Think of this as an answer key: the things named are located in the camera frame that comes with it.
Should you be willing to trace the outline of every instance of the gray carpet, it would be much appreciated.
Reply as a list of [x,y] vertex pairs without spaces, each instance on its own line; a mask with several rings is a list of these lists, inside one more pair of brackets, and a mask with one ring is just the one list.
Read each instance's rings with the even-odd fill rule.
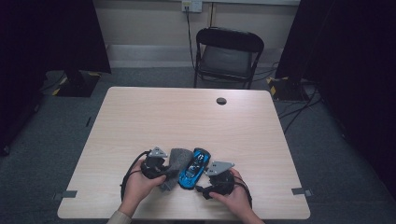
[[[258,72],[270,69],[260,68]],[[112,86],[190,88],[192,74],[191,68],[114,68],[113,74],[101,77],[90,98],[51,96],[55,86],[43,91],[39,111],[10,146],[10,155],[0,158],[0,223],[106,223],[59,219],[60,201],[53,200],[54,193],[67,188],[106,91]],[[48,73],[44,86],[61,75]],[[198,87],[242,89],[241,84],[202,80]],[[268,87],[262,79],[251,89]],[[312,94],[314,87],[307,85],[306,90]],[[313,102],[319,99],[317,93]],[[275,105],[278,113],[285,111],[284,115],[304,104]],[[281,120],[284,129],[292,118]],[[311,217],[266,223],[396,223],[396,203],[366,160],[343,139],[322,102],[299,115],[286,139],[303,187],[314,193],[307,198]]]

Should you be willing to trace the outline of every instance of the wire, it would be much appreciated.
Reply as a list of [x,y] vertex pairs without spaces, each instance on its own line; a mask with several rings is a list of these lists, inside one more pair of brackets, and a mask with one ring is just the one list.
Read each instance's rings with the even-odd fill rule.
[[190,56],[191,56],[191,63],[192,63],[192,68],[195,70],[195,64],[194,64],[194,59],[192,57],[192,43],[191,43],[191,31],[190,31],[190,9],[188,7],[184,7],[186,11],[186,17],[187,17],[187,25],[189,27],[189,42],[190,42]]
[[301,104],[301,103],[305,103],[305,102],[297,101],[297,102],[291,103],[291,104],[289,104],[289,105],[286,105],[285,108],[283,108],[282,112],[280,112],[279,114],[277,114],[277,116],[279,117],[279,116],[281,116],[283,113],[285,113],[289,106],[296,105],[296,104]]
[[[321,97],[320,97],[316,102],[314,102],[312,105],[316,105],[316,104],[319,103],[320,101],[321,101]],[[297,112],[300,111],[301,109],[304,109],[304,108],[300,108],[300,109],[293,110],[293,111],[291,111],[291,112],[289,112],[289,113],[287,113],[287,114],[285,114],[285,115],[282,115],[281,117],[279,117],[279,119],[283,119],[283,118],[285,118],[286,116],[289,116],[289,115],[292,115],[292,114],[294,114],[294,113],[297,113]]]
[[245,181],[244,181],[242,178],[239,178],[238,176],[234,176],[233,178],[236,178],[236,179],[242,181],[242,183],[243,183],[243,184],[247,187],[247,189],[248,189],[247,183],[245,183]]
[[247,193],[248,203],[250,204],[250,207],[253,207],[253,202],[252,202],[252,198],[250,195],[250,191],[248,190],[248,186],[246,184],[244,185],[244,184],[236,183],[236,182],[235,182],[235,185],[238,185],[238,186],[241,186],[242,188],[244,188],[245,192]]
[[274,72],[274,71],[276,71],[277,68],[274,68],[274,67],[275,67],[275,65],[276,65],[277,63],[279,63],[279,62],[273,63],[273,64],[271,65],[271,69],[270,69],[270,70],[265,71],[265,72],[255,73],[254,75],[260,75],[260,74],[264,74],[264,73],[269,73],[269,72]]
[[213,7],[214,7],[214,3],[212,2],[212,7],[210,8],[210,26],[212,26],[212,22],[213,22]]
[[272,73],[271,73],[271,74],[268,74],[268,75],[265,76],[265,77],[261,77],[261,78],[254,79],[254,80],[252,80],[252,82],[261,81],[261,80],[263,80],[263,79],[268,78],[268,77],[271,76],[271,75],[272,75]]
[[62,75],[52,84],[48,85],[47,87],[44,87],[43,89],[41,89],[40,91],[45,91],[51,87],[53,87],[56,83],[58,83],[62,78],[64,77],[64,72],[62,73]]
[[134,159],[134,162],[133,162],[132,165],[129,167],[128,172],[126,173],[125,176],[127,176],[127,175],[129,176],[130,173],[131,173],[131,171],[132,171],[132,169],[134,168],[134,165],[137,163],[137,161],[138,161],[142,156],[148,155],[149,153],[150,153],[150,151],[144,151],[144,152],[140,153],[140,155],[139,155],[136,159]]
[[130,176],[130,175],[132,175],[134,173],[137,173],[137,172],[142,172],[142,170],[133,171],[133,172],[129,173],[128,176]]
[[308,102],[306,102],[306,104],[299,110],[297,110],[297,114],[294,116],[294,118],[291,120],[291,122],[289,122],[288,126],[286,127],[285,131],[283,131],[283,134],[286,134],[286,132],[288,131],[290,125],[297,119],[297,117],[301,114],[301,112],[303,112],[304,109],[308,108],[310,105],[309,103],[311,103],[311,101],[314,99],[315,94],[317,93],[317,88],[318,86],[315,86],[315,91],[312,94],[312,96],[309,98]]

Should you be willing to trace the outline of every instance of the person's right hand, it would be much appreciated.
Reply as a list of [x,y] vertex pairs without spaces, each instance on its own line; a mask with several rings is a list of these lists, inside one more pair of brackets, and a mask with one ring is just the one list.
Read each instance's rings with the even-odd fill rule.
[[[231,168],[230,171],[233,173],[233,176],[236,177],[235,182],[242,183],[242,176],[239,172],[233,168]],[[248,195],[241,186],[235,185],[233,187],[233,192],[231,192],[230,195],[221,195],[216,192],[210,192],[209,196],[226,205],[228,209],[244,223],[262,223],[262,220],[260,220],[251,209],[248,202]]]
[[142,162],[143,160],[137,161],[131,170],[131,175],[125,187],[124,197],[119,207],[119,211],[128,217],[134,215],[134,210],[136,210],[140,202],[150,194],[154,187],[161,185],[166,178],[165,175],[162,175],[154,179],[148,179],[140,171]]

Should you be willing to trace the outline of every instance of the wooden table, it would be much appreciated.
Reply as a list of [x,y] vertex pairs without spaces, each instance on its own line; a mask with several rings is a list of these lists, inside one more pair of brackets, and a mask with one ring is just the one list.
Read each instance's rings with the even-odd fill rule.
[[[218,105],[223,97],[226,105]],[[271,96],[267,91],[113,87],[92,127],[63,198],[60,218],[109,218],[120,205],[120,183],[133,160],[159,147],[208,150],[231,161],[247,183],[263,219],[306,219],[310,211]],[[208,182],[202,175],[199,185]],[[215,200],[177,185],[154,189],[134,218],[230,220]]]

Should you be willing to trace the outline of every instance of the chair backrest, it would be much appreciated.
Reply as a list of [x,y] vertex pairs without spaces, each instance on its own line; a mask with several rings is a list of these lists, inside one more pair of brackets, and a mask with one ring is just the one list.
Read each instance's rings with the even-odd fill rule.
[[236,49],[261,54],[264,49],[262,39],[250,32],[209,27],[200,30],[196,36],[197,48],[200,44],[223,49]]

